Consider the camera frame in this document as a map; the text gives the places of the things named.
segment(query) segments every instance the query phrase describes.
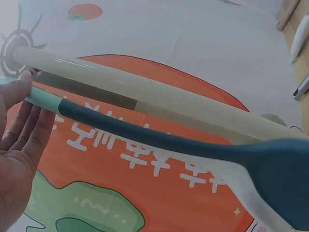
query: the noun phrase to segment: silicone spatula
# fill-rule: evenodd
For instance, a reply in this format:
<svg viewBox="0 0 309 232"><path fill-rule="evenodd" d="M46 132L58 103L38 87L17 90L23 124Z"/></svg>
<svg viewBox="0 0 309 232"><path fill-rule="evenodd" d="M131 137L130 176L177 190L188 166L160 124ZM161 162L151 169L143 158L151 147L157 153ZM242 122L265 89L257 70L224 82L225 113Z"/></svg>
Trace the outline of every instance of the silicone spatula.
<svg viewBox="0 0 309 232"><path fill-rule="evenodd" d="M13 78L2 77L0 84L13 80ZM239 164L247 170L247 175L254 183L259 196L278 215L297 230L309 230L308 140L284 139L253 145L215 145L133 125L72 103L36 87L31 88L26 100L91 127L143 145L164 149L176 154L173 156L176 159L178 155L181 157L185 154L192 157L190 158L192 163L199 162L200 158L206 158L221 160L223 163ZM259 214L258 217L267 220L263 212L255 212L255 214ZM268 226L272 226L272 224L275 225L275 222L269 222Z"/></svg>

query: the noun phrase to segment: orange printed circle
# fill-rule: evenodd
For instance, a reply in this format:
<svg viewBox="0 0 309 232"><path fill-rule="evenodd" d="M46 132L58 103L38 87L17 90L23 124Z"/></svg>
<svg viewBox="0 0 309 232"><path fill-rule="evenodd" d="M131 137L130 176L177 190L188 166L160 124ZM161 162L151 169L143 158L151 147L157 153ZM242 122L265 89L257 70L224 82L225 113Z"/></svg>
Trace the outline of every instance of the orange printed circle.
<svg viewBox="0 0 309 232"><path fill-rule="evenodd" d="M141 75L248 111L224 90L157 62L122 55L81 59ZM36 85L136 125L204 142L230 144L224 138L181 124ZM13 122L19 107L15 106L8 112L8 125ZM158 156L153 151L143 151L117 136L60 116L56 118L39 170L55 188L74 181L85 181L120 192L145 218L141 232L245 232L253 221L230 188L210 172Z"/></svg>

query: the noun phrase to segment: wooden rolling pin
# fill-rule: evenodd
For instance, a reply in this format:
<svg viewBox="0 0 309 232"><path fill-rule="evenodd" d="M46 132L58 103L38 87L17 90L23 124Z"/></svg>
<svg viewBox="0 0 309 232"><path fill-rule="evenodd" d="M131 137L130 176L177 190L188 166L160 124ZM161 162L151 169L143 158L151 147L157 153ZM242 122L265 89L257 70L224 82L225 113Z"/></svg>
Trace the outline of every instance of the wooden rolling pin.
<svg viewBox="0 0 309 232"><path fill-rule="evenodd" d="M280 19L279 23L277 24L277 30L282 31L288 21L290 20L292 14L294 13L296 7L298 6L300 0L292 0L286 11L284 12L282 18Z"/></svg>
<svg viewBox="0 0 309 232"><path fill-rule="evenodd" d="M285 126L227 104L85 60L63 57L22 46L15 48L13 60L54 75L101 88L127 99L136 100L135 106L132 106L136 111L149 114L153 109L160 109L163 112L161 114L169 115L172 121L187 125L195 123L196 126L201 123L206 131L224 138L227 132L256 141L307 138Z"/></svg>

